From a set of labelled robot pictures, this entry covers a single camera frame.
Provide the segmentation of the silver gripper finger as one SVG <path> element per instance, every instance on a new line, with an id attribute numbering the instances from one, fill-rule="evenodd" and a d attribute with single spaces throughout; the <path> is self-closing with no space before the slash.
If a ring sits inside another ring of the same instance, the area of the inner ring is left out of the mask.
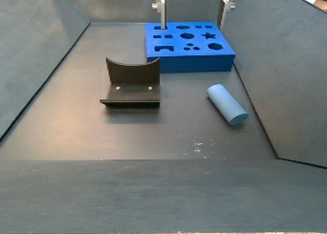
<path id="1" fill-rule="evenodd" d="M 152 3 L 152 9 L 160 14 L 161 29 L 165 29 L 165 1 L 154 0 Z"/>
<path id="2" fill-rule="evenodd" d="M 236 8 L 235 0 L 221 0 L 219 9 L 219 28 L 223 27 L 227 13 Z"/>

